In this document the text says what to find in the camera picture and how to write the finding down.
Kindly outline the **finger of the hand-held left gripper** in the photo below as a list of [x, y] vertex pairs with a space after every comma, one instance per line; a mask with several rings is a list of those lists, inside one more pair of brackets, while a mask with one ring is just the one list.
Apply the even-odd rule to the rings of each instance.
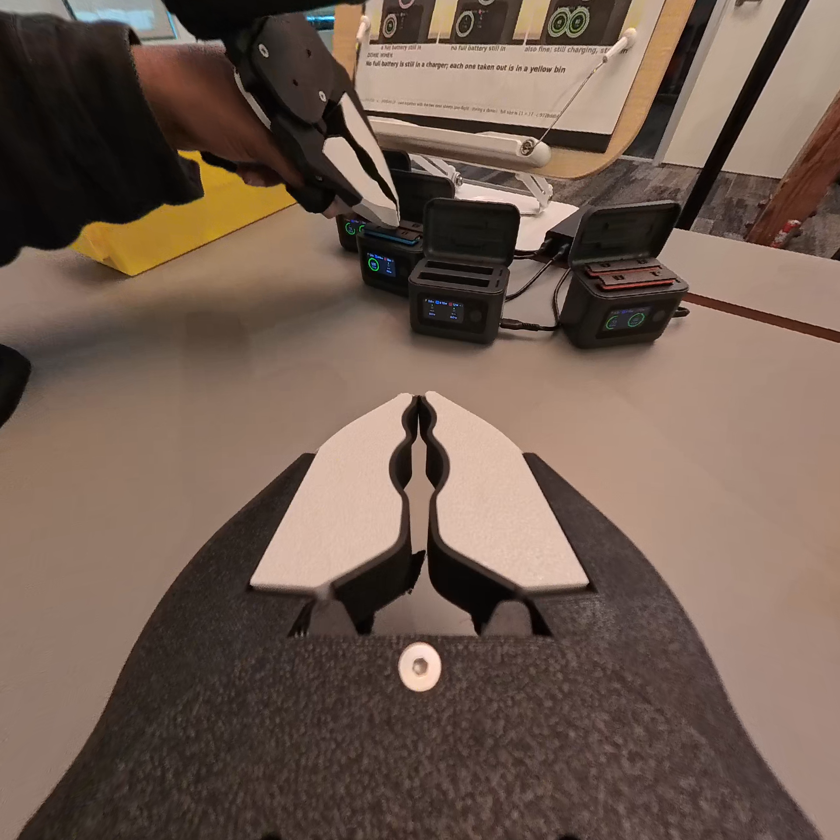
[[363, 168], [379, 183], [384, 194], [394, 204], [399, 204], [391, 170], [385, 162], [383, 152], [364, 116], [364, 110], [361, 108], [357, 97], [352, 91], [345, 91], [339, 100], [339, 105], [346, 125], [348, 139], [352, 141], [358, 153], [364, 157]]
[[362, 143], [344, 136], [328, 137], [322, 152], [349, 185], [354, 196], [350, 207], [358, 215], [381, 227], [400, 225], [396, 186], [373, 135], [363, 137]]

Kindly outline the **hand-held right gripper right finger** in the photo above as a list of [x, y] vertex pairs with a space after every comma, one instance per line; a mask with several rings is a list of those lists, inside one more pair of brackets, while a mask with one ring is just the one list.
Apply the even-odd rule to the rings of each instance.
[[590, 579], [525, 453], [440, 393], [418, 404], [433, 486], [427, 568], [435, 591], [481, 634], [501, 603], [523, 605], [528, 625], [543, 596], [585, 592]]

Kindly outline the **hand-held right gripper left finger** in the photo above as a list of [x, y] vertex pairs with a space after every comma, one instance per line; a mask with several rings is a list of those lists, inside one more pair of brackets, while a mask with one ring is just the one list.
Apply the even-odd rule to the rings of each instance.
[[293, 607], [289, 634], [368, 633], [379, 611], [408, 595], [422, 556], [412, 548], [411, 393], [356, 418], [301, 460], [249, 588]]

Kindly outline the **black battery charging case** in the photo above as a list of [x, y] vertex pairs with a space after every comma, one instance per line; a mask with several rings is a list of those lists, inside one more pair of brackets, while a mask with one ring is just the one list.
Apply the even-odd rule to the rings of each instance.
[[408, 278], [417, 334], [491, 344], [515, 257], [519, 210], [509, 203], [436, 198], [423, 216], [423, 257]]
[[[423, 223], [425, 206], [429, 201], [435, 198], [455, 197], [455, 188], [450, 181], [424, 172], [401, 173], [396, 176], [394, 184], [400, 200], [401, 222], [407, 220]], [[424, 257], [423, 239], [424, 231], [422, 241], [418, 245], [407, 247], [381, 239], [358, 236], [357, 249], [363, 282], [367, 286], [406, 297], [408, 279], [417, 263]]]
[[[569, 286], [560, 327], [579, 350], [655, 342], [674, 318], [682, 317], [687, 283], [659, 260], [680, 214], [670, 201], [594, 207], [566, 257]], [[604, 291], [584, 266], [619, 259], [656, 259], [659, 270], [677, 276], [669, 287]]]
[[[384, 150], [383, 155], [394, 181], [396, 181], [397, 175], [412, 170], [411, 158], [407, 152]], [[342, 249], [354, 253], [357, 250], [357, 238], [368, 224], [367, 220], [356, 213], [348, 213], [336, 216], [335, 223], [340, 246]]]

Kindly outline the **yellow plastic bin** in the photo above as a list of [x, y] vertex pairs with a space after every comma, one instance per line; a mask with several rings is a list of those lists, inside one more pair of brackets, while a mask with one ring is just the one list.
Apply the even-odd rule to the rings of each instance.
[[201, 199], [161, 206], [129, 224], [90, 224], [71, 249], [136, 277], [295, 204], [284, 186], [250, 186], [236, 174], [204, 162], [197, 152], [184, 152], [182, 157], [199, 167]]

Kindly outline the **person's left hand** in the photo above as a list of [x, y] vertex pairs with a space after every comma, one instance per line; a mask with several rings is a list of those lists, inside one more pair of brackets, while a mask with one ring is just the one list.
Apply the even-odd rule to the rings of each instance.
[[250, 186], [303, 185], [239, 91], [221, 45], [135, 45], [132, 56], [143, 95], [172, 148], [228, 161]]

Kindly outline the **white board ledge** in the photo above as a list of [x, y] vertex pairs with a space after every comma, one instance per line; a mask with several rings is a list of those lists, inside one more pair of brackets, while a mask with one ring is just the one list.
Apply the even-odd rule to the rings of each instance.
[[553, 156], [545, 142], [530, 136], [493, 131], [469, 133], [375, 116], [370, 116], [369, 122], [382, 148], [409, 154], [513, 172], [541, 170]]

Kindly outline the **black multiport charger hub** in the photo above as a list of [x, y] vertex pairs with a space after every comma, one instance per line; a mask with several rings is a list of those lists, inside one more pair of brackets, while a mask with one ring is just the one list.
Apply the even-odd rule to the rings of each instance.
[[579, 228], [594, 211], [593, 206], [582, 206], [572, 215], [550, 228], [539, 250], [541, 256], [564, 259], [570, 252]]

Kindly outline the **brown wooden panel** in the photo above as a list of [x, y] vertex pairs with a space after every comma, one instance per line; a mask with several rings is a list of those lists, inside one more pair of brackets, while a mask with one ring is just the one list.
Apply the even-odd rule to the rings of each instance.
[[812, 217], [839, 173], [839, 97], [828, 106], [769, 201], [745, 236], [747, 243], [770, 246], [789, 219]]

